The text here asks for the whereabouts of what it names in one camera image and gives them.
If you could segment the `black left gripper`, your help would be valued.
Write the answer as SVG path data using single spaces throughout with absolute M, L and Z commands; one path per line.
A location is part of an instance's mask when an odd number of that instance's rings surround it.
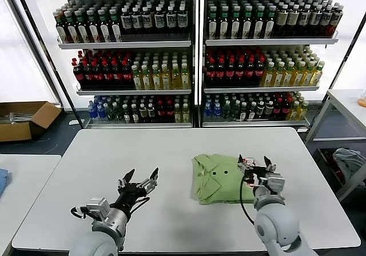
M 113 207 L 124 211 L 134 211 L 134 205 L 140 203 L 140 207 L 143 203 L 150 200 L 146 191 L 153 191 L 157 186 L 158 168 L 152 172 L 151 176 L 141 183 L 130 183 L 133 177 L 135 169 L 130 170 L 122 179 L 118 180 L 118 193 L 119 196 L 113 203 Z

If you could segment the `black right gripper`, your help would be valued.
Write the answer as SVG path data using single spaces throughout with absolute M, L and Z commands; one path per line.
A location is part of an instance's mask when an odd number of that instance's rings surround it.
M 245 158 L 241 154 L 238 157 L 237 166 L 244 173 L 244 182 L 255 186 L 266 186 L 268 183 L 266 174 L 274 173 L 276 164 L 264 156 L 264 166 L 254 166 L 254 159 L 251 157 Z

